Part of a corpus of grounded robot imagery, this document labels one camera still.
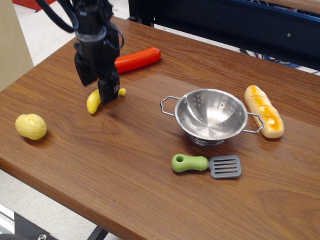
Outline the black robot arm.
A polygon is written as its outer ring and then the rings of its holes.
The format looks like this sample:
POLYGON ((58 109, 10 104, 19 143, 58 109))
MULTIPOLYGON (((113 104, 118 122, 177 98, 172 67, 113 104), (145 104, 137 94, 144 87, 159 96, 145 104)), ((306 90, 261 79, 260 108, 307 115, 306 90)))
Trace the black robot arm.
POLYGON ((105 105, 118 98, 120 78, 115 61, 123 46, 119 40, 122 34, 110 22, 113 11, 107 0, 81 0, 74 11, 78 21, 75 67, 84 86, 97 81, 105 105))

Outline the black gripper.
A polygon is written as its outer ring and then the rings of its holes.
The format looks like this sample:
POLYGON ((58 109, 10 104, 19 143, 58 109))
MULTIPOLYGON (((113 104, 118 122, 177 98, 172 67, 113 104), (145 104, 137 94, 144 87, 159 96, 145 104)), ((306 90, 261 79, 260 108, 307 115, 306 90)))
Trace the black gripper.
POLYGON ((115 60, 120 55, 119 31, 114 27, 102 27, 97 34, 76 33, 74 44, 75 67, 83 86, 99 79, 98 92, 103 105, 116 100, 120 90, 120 78, 115 60))

